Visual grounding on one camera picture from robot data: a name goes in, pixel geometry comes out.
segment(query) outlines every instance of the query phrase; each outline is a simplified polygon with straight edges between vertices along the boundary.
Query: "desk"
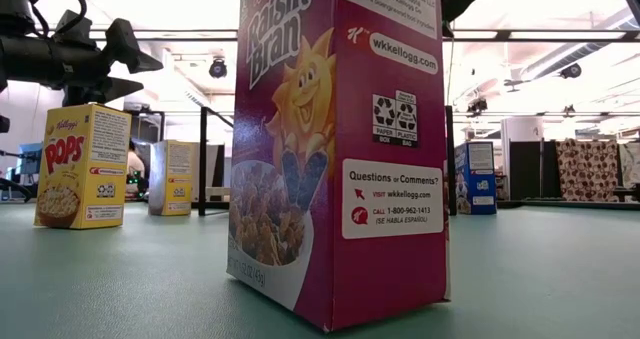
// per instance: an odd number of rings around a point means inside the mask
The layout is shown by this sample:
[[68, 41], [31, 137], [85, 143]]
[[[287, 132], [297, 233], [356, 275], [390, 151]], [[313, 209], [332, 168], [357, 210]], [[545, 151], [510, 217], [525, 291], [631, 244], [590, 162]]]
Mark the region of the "desk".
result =
[[[322, 338], [225, 274], [226, 214], [31, 226], [0, 207], [0, 338]], [[637, 338], [640, 217], [560, 208], [452, 220], [453, 302], [350, 338]]]

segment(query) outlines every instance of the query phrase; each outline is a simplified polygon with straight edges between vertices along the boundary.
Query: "cardboard box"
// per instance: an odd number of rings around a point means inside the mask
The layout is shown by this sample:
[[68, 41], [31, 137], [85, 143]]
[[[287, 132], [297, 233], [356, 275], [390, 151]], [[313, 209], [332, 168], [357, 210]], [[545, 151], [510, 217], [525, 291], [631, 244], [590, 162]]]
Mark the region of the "cardboard box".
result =
[[131, 116], [100, 105], [49, 110], [35, 225], [122, 225]]
[[456, 153], [456, 206], [461, 214], [495, 214], [496, 175], [493, 143], [470, 142]]
[[448, 299], [439, 0], [241, 0], [227, 271], [325, 331]]
[[190, 215], [192, 143], [166, 140], [151, 147], [149, 214]]

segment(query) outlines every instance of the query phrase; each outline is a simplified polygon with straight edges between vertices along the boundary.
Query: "blue cereal box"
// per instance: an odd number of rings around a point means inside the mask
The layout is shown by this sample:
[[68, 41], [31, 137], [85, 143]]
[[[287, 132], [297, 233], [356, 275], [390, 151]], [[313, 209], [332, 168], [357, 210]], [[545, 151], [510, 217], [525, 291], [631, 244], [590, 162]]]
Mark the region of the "blue cereal box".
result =
[[461, 214], [495, 214], [496, 176], [493, 143], [469, 142], [458, 146], [456, 158], [456, 206]]

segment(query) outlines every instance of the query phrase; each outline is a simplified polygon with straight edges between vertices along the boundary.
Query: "wall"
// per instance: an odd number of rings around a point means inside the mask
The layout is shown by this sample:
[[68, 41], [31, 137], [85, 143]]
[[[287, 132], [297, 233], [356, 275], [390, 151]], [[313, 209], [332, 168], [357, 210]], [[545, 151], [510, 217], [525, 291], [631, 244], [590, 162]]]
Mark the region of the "wall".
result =
[[544, 120], [542, 117], [511, 117], [503, 119], [500, 128], [502, 131], [504, 174], [510, 177], [510, 142], [540, 141], [544, 138]]
[[156, 143], [160, 137], [159, 128], [145, 119], [136, 116], [131, 118], [131, 139]]
[[[0, 94], [0, 114], [11, 120], [9, 133], [0, 134], [0, 149], [18, 153], [20, 144], [42, 142], [47, 111], [60, 107], [63, 97], [62, 91], [10, 81], [9, 87]], [[0, 157], [0, 171], [6, 173], [8, 167], [15, 167], [16, 161]]]
[[[195, 124], [167, 125], [165, 139], [180, 140], [186, 142], [200, 141], [200, 126]], [[231, 144], [233, 133], [220, 129], [220, 124], [212, 123], [207, 128], [209, 144], [225, 144], [224, 160], [224, 185], [231, 185]]]

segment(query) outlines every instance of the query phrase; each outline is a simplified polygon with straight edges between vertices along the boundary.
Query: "person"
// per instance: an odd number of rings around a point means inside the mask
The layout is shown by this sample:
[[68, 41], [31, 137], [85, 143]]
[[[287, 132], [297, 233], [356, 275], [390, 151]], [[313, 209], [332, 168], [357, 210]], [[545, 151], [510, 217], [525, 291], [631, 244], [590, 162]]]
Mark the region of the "person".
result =
[[144, 178], [144, 163], [142, 159], [136, 154], [136, 145], [133, 140], [129, 139], [129, 154], [127, 157], [127, 173], [129, 175], [135, 175], [135, 172], [140, 172], [140, 177]]
[[[136, 172], [140, 172], [138, 178], [144, 178], [144, 163], [142, 159], [136, 154], [136, 145], [133, 140], [129, 139], [129, 153], [127, 157], [127, 174], [128, 177], [135, 177]], [[138, 184], [127, 184], [126, 197], [134, 198], [138, 195]]]

